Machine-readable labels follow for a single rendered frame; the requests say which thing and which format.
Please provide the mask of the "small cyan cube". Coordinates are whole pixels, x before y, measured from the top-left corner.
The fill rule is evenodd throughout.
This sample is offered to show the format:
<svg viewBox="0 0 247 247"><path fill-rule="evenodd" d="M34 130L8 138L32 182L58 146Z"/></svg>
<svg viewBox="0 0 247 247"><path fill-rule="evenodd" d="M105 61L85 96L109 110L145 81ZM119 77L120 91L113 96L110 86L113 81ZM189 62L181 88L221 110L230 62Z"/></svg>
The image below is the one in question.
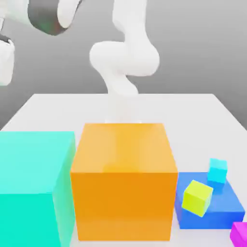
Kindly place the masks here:
<svg viewBox="0 0 247 247"><path fill-rule="evenodd" d="M226 182L228 165L226 160L210 158L207 180L224 184Z"/></svg>

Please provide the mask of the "small yellow-green cube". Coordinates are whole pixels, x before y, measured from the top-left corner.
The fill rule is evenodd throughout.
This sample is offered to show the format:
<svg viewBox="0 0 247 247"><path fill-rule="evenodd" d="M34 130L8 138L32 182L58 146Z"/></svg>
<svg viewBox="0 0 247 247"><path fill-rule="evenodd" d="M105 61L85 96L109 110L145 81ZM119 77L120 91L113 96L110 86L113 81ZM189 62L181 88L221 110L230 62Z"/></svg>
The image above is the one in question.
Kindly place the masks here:
<svg viewBox="0 0 247 247"><path fill-rule="evenodd" d="M182 208L202 218L210 206L213 190L210 186L192 180L184 191Z"/></svg>

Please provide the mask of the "large blue box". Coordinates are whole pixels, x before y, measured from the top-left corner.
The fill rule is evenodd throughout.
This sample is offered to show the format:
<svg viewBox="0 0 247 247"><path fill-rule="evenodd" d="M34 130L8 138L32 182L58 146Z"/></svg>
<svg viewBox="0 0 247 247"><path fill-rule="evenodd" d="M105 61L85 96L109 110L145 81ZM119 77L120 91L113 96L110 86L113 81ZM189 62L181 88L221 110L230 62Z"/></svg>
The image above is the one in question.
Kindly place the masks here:
<svg viewBox="0 0 247 247"><path fill-rule="evenodd" d="M214 189L210 206L203 217L182 208L184 190L192 180ZM208 181L206 172L178 174L175 211L181 229L231 229L234 222L242 222L245 216L245 210L230 183Z"/></svg>

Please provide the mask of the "large teal box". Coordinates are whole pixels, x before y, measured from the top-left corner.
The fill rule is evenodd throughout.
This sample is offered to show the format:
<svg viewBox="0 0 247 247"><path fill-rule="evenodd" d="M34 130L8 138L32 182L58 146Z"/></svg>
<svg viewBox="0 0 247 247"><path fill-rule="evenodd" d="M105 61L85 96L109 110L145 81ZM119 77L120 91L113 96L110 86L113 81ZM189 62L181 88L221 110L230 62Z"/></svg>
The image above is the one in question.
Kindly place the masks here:
<svg viewBox="0 0 247 247"><path fill-rule="evenodd" d="M0 131L0 247L69 247L71 131Z"/></svg>

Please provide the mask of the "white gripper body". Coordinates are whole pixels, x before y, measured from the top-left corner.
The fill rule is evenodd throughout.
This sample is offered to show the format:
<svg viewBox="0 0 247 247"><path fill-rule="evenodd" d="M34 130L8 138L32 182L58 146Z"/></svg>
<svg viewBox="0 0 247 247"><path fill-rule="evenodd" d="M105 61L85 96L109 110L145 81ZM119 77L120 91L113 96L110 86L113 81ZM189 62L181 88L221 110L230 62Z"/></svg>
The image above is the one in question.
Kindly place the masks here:
<svg viewBox="0 0 247 247"><path fill-rule="evenodd" d="M11 39L0 35L0 86L7 86L13 76L15 46Z"/></svg>

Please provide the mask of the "small magenta cube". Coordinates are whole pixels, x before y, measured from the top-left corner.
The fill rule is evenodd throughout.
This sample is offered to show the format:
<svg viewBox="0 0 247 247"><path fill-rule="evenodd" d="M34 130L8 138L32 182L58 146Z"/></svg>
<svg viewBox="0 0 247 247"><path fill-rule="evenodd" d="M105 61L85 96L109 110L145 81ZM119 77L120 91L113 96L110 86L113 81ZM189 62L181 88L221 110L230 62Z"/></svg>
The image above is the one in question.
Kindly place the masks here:
<svg viewBox="0 0 247 247"><path fill-rule="evenodd" d="M230 239L234 247L247 247L247 222L234 222Z"/></svg>

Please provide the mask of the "large orange box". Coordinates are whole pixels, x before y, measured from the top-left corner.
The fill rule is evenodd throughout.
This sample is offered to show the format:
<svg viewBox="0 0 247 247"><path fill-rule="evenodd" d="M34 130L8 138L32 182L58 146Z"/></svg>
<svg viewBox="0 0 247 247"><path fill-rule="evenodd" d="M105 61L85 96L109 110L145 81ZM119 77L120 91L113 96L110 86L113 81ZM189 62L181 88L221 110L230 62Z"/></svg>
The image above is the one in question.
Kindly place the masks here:
<svg viewBox="0 0 247 247"><path fill-rule="evenodd" d="M178 169L162 123L87 123L71 167L81 241L168 241Z"/></svg>

